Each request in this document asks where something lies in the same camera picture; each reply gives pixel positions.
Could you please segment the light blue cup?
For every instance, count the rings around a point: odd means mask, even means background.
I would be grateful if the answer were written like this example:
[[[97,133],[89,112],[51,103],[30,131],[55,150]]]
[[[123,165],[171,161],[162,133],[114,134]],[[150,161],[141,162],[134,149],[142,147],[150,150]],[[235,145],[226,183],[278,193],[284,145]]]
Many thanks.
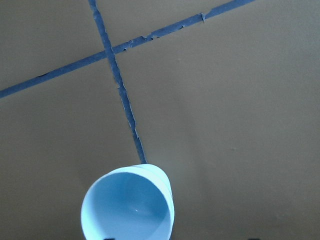
[[[166,173],[153,164],[137,164],[133,167],[146,172],[146,178],[150,180],[167,199],[173,199],[171,183]]]
[[[132,166],[117,168],[99,179],[84,196],[80,221],[87,240],[169,240],[175,207],[173,199]]]

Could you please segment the blue tape strip lengthwise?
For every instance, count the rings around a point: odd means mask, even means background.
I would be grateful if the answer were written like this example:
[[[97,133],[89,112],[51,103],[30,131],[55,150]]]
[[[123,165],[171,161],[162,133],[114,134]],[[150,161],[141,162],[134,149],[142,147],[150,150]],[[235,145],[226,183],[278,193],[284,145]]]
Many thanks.
[[[106,58],[108,60],[113,78],[115,80],[115,83],[117,84],[117,90],[121,99],[121,103],[125,112],[126,119],[128,121],[130,131],[132,134],[132,138],[135,144],[135,148],[137,151],[137,155],[139,157],[140,163],[141,164],[147,164],[148,160],[146,158],[143,144],[141,142],[141,139],[138,135],[137,132],[137,123],[135,120],[135,116],[132,110],[131,102],[127,93],[127,89],[124,85],[123,78],[121,75],[120,68],[118,66],[117,60],[115,53],[113,51],[113,47],[111,44],[111,41],[108,36],[107,29],[105,27],[105,23],[103,20],[103,17],[99,11],[97,2],[95,0],[89,0],[88,1],[90,9],[92,10],[92,15],[94,18],[94,21],[96,23],[103,47],[104,47],[104,52],[106,54]]]

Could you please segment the blue tape strip crosswise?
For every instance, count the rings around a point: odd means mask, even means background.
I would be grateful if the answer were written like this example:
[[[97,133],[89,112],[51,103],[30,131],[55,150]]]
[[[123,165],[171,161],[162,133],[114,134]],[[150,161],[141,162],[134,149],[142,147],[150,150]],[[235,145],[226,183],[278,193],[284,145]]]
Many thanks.
[[[193,16],[190,16],[188,18],[185,18],[181,21],[175,22],[170,25],[166,25],[162,28],[159,28],[155,31],[152,31],[146,36],[139,36],[134,39],[131,39],[129,41],[123,42],[119,45],[113,46],[112,50],[114,54],[119,54],[122,52],[126,52],[131,48],[135,48],[139,45],[145,44],[147,42],[150,42],[154,39],[161,38],[163,36],[169,35],[171,33],[174,33],[176,31],[179,31],[183,28],[192,26],[194,24],[197,24],[199,22],[205,22],[209,18],[213,18],[215,16],[221,15],[223,13],[226,13],[228,11],[231,11],[233,9],[242,7],[246,4],[251,3],[250,0],[232,0],[227,3],[224,3],[222,5],[218,5],[214,8],[212,8],[207,13],[198,13]],[[88,57],[85,57],[83,59],[77,60],[75,62],[72,62],[70,64],[64,65],[62,67],[56,68],[52,71],[49,71],[43,75],[36,76],[34,78],[31,78],[29,80],[20,82],[18,84],[12,85],[10,87],[7,87],[5,89],[2,89],[0,91],[0,97],[5,98],[7,96],[10,96],[12,94],[15,94],[17,92],[23,91],[25,89],[31,88],[33,86],[39,85],[41,83],[44,83],[48,80],[54,79],[56,77],[59,77],[61,75],[67,74],[69,72],[75,71],[77,69],[80,69],[82,67],[88,66],[90,64],[93,64],[95,62],[98,62],[102,59],[105,59],[107,57],[107,54],[104,51],[95,53],[93,55],[90,55]]]

